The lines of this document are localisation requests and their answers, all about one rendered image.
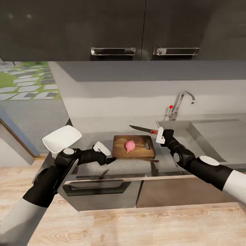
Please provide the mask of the vidalia onion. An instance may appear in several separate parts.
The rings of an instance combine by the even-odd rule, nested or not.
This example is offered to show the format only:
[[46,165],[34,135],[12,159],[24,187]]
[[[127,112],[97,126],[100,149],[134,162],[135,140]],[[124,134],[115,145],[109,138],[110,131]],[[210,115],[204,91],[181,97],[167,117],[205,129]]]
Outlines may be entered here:
[[129,141],[129,142],[127,142],[126,143],[126,149],[127,149],[127,153],[129,152],[129,151],[132,151],[132,150],[134,150],[135,149],[135,144],[134,144],[134,142],[133,141]]

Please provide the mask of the cutting board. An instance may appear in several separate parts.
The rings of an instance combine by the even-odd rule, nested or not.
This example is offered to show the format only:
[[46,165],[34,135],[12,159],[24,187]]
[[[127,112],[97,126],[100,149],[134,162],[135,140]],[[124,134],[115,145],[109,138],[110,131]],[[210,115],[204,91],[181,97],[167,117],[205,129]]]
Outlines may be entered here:
[[[127,153],[126,143],[133,141],[135,149]],[[149,144],[146,149],[145,142]],[[113,138],[114,158],[154,158],[156,156],[151,136],[149,135],[115,135]]]

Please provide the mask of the parer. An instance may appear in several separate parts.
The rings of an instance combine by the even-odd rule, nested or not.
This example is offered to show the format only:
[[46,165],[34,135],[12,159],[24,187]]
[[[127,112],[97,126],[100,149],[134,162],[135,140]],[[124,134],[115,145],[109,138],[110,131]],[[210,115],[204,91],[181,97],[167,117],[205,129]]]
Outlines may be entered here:
[[157,135],[157,133],[158,133],[157,130],[153,130],[153,129],[146,129],[146,128],[137,127],[137,126],[133,126],[133,125],[130,125],[130,127],[132,127],[133,129],[137,129],[137,130],[140,130],[140,131],[148,132],[148,133],[151,133],[151,134],[156,134]]

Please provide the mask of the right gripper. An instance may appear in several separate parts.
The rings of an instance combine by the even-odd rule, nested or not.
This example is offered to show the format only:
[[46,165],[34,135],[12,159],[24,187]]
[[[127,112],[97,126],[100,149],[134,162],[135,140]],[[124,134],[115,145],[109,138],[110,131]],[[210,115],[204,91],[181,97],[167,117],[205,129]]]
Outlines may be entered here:
[[165,129],[164,133],[163,133],[163,137],[165,139],[165,143],[164,144],[160,144],[162,147],[168,147],[169,144],[172,141],[177,141],[174,137],[173,137],[174,131],[172,129]]

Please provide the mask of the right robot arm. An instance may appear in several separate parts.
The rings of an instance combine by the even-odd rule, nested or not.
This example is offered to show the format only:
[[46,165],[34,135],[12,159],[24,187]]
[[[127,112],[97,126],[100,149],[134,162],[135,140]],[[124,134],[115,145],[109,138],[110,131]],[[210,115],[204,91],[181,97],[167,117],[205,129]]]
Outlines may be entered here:
[[246,175],[208,156],[195,157],[189,149],[185,149],[174,137],[172,129],[159,127],[156,142],[168,147],[177,166],[182,167],[201,180],[211,183],[223,193],[229,195],[246,207]]

